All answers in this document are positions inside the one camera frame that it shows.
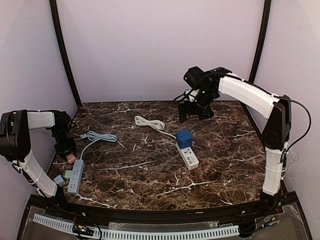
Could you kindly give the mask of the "pink cube charger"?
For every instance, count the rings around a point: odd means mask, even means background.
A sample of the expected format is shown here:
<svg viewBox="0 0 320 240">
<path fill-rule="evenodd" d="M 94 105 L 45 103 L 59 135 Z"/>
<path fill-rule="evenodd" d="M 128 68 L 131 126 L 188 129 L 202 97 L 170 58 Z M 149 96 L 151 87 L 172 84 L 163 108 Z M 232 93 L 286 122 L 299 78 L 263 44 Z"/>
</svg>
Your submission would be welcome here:
<svg viewBox="0 0 320 240">
<path fill-rule="evenodd" d="M 77 158 L 73 153 L 71 153 L 71 154 L 66 156 L 66 159 L 67 159 L 67 162 L 69 164 L 73 164 L 76 161 Z"/>
</svg>

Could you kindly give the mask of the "green cube charger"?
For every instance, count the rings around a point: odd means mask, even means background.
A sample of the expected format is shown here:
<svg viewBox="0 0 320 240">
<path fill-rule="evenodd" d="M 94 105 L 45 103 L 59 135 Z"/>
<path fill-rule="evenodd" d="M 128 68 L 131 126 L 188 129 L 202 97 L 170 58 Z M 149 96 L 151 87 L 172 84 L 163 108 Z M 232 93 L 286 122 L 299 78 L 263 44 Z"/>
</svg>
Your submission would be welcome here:
<svg viewBox="0 0 320 240">
<path fill-rule="evenodd" d="M 73 171 L 72 170 L 65 170 L 63 173 L 63 178 L 69 181 L 72 177 Z"/>
</svg>

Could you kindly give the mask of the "dark blue cube plug adapter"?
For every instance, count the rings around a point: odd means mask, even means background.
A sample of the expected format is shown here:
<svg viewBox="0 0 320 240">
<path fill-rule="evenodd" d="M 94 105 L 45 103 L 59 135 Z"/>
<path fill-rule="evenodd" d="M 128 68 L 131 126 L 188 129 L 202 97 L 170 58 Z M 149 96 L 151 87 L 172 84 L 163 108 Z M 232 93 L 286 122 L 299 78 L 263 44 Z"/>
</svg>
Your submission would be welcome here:
<svg viewBox="0 0 320 240">
<path fill-rule="evenodd" d="M 193 136 L 189 130 L 185 129 L 176 133 L 176 143 L 180 149 L 189 148 L 193 143 Z"/>
</svg>

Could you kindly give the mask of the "light blue power strip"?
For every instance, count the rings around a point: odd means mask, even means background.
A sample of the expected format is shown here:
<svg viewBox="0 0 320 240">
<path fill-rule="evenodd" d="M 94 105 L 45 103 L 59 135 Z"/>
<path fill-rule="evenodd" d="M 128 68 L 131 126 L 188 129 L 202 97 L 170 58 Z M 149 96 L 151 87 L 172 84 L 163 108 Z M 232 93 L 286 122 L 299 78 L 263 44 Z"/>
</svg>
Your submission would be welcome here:
<svg viewBox="0 0 320 240">
<path fill-rule="evenodd" d="M 69 184 L 67 188 L 67 192 L 69 194 L 76 195 L 79 193 L 83 171 L 84 171 L 84 161 L 77 159 L 74 162 L 71 177 L 69 179 Z"/>
</svg>

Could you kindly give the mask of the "white power strip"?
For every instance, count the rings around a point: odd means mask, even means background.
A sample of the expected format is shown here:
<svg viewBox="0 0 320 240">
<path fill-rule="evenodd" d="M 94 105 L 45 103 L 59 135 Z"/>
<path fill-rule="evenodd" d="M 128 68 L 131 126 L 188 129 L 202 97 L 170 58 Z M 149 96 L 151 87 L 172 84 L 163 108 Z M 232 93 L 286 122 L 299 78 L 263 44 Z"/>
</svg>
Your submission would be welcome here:
<svg viewBox="0 0 320 240">
<path fill-rule="evenodd" d="M 175 144 L 175 146 L 189 170 L 196 169 L 199 166 L 199 160 L 191 147 L 180 148 L 177 143 Z"/>
</svg>

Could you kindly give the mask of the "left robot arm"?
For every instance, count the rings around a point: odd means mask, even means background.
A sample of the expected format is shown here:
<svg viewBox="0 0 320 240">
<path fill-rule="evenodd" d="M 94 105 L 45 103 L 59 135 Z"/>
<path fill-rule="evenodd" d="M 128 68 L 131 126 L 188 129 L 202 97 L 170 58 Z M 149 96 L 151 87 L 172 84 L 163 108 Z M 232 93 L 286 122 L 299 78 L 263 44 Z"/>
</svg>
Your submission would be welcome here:
<svg viewBox="0 0 320 240">
<path fill-rule="evenodd" d="M 17 110 L 3 113 L 0 118 L 0 155 L 38 193 L 56 203 L 65 201 L 62 187 L 55 183 L 36 160 L 31 146 L 30 131 L 45 129 L 55 139 L 56 154 L 68 163 L 76 160 L 77 146 L 68 132 L 73 125 L 72 118 L 59 110 Z"/>
</svg>

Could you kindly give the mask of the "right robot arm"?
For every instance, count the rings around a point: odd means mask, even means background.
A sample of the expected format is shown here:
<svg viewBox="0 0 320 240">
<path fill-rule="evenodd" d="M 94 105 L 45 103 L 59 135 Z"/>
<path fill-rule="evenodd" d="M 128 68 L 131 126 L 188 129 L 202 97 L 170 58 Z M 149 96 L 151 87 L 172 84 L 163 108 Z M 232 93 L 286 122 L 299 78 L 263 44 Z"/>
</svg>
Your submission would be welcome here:
<svg viewBox="0 0 320 240">
<path fill-rule="evenodd" d="M 282 178 L 286 171 L 287 154 L 292 128 L 292 104 L 297 102 L 287 95 L 277 95 L 237 76 L 231 70 L 217 67 L 203 71 L 191 67 L 183 76 L 190 90 L 177 96 L 179 120 L 197 115 L 199 120 L 214 116 L 210 104 L 221 94 L 230 96 L 254 109 L 267 120 L 261 133 L 261 142 L 266 151 L 265 177 L 260 201 L 268 206 L 278 204 L 282 191 Z"/>
</svg>

